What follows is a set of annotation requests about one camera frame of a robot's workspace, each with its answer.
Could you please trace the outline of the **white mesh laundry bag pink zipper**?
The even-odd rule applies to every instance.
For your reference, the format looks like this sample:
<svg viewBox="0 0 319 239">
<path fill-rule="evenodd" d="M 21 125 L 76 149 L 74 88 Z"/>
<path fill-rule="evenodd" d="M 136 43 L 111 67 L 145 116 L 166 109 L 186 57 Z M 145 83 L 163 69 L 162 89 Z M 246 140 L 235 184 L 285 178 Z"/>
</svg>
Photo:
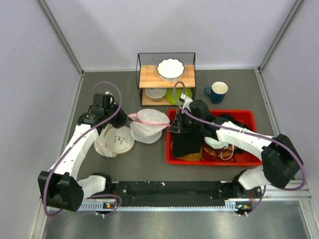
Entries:
<svg viewBox="0 0 319 239">
<path fill-rule="evenodd" d="M 170 124 L 168 116 L 154 109 L 143 109 L 130 114 L 131 135 L 135 141 L 152 144 L 162 136 L 162 131 Z"/>
</svg>

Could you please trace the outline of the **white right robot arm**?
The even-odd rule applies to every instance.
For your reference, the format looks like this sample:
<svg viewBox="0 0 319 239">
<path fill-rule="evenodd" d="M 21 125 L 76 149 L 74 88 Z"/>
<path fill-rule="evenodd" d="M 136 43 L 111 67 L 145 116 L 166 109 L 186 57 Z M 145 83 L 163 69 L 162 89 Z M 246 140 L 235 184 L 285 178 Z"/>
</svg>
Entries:
<svg viewBox="0 0 319 239">
<path fill-rule="evenodd" d="M 261 165 L 234 178 L 232 189 L 238 197 L 266 185 L 286 190 L 298 172 L 304 173 L 304 164 L 289 137 L 258 134 L 228 114 L 214 115 L 202 100 L 185 102 L 168 131 L 173 136 L 174 157 L 198 153 L 208 144 L 215 150 L 233 146 L 258 158 Z"/>
</svg>

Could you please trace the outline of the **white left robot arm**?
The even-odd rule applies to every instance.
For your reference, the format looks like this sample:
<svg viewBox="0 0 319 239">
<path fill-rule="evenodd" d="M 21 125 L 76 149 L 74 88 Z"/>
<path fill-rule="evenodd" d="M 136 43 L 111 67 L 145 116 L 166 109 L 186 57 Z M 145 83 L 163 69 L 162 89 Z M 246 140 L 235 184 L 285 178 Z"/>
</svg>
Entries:
<svg viewBox="0 0 319 239">
<path fill-rule="evenodd" d="M 78 172 L 94 143 L 102 142 L 108 157 L 117 154 L 111 149 L 113 145 L 131 148 L 134 142 L 128 125 L 132 122 L 111 93 L 95 94 L 93 104 L 79 117 L 62 155 L 49 171 L 41 171 L 38 176 L 44 206 L 75 212 L 91 196 L 109 197 L 113 191 L 109 175 L 93 173 L 78 180 Z"/>
</svg>

